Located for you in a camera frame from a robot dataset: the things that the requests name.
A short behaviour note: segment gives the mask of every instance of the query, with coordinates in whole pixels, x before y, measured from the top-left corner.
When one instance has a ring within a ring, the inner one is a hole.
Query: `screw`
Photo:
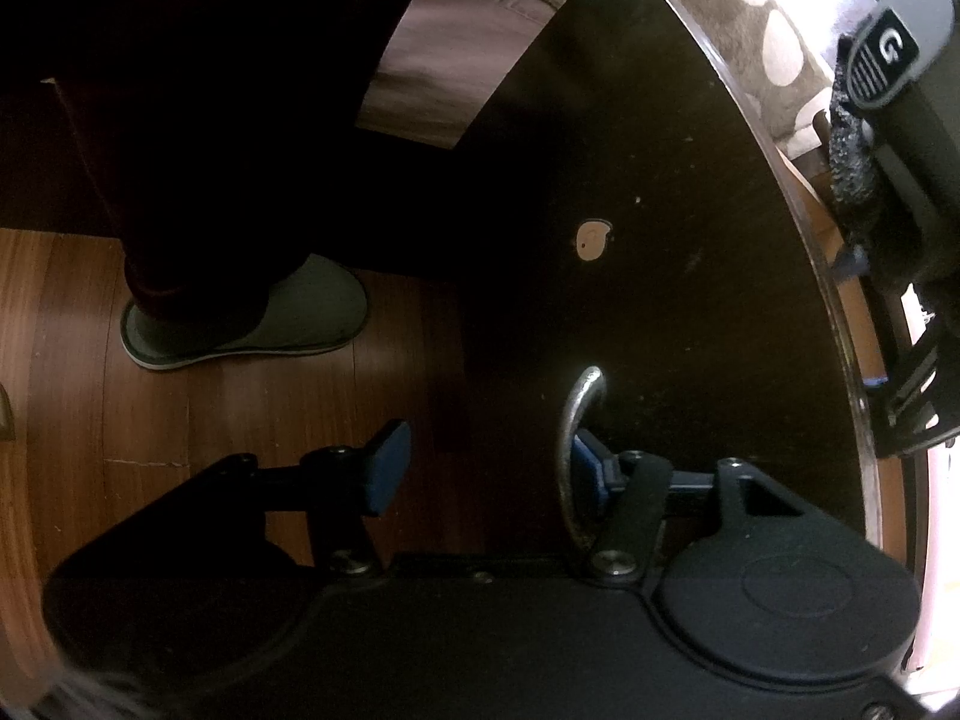
[[[338,549],[330,556],[330,570],[347,577],[358,577],[373,568],[369,560],[357,560],[349,549]]]
[[[869,704],[860,717],[862,720],[896,720],[896,709],[890,704]]]
[[[633,555],[618,549],[605,549],[590,558],[590,564],[601,574],[609,577],[622,577],[637,570],[637,561]]]

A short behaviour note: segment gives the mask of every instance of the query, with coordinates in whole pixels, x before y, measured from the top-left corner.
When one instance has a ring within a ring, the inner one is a hole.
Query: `gray slipper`
[[[131,360],[141,367],[174,370],[234,354],[322,354],[350,343],[366,320],[367,293],[356,276],[311,254],[298,271],[270,288],[260,324],[236,341],[188,352],[160,349],[140,331],[151,320],[133,302],[120,319],[120,337]]]

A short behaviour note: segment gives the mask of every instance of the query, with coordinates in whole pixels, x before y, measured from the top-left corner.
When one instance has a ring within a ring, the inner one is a hole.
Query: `person's leg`
[[[349,202],[344,135],[408,1],[215,1],[128,55],[58,71],[127,252],[138,336],[178,357],[257,327],[270,285],[304,264],[326,209]],[[362,324],[359,285],[310,272],[332,282],[309,288],[347,290],[352,322],[328,339],[339,346]],[[294,336],[311,320],[300,313]]]

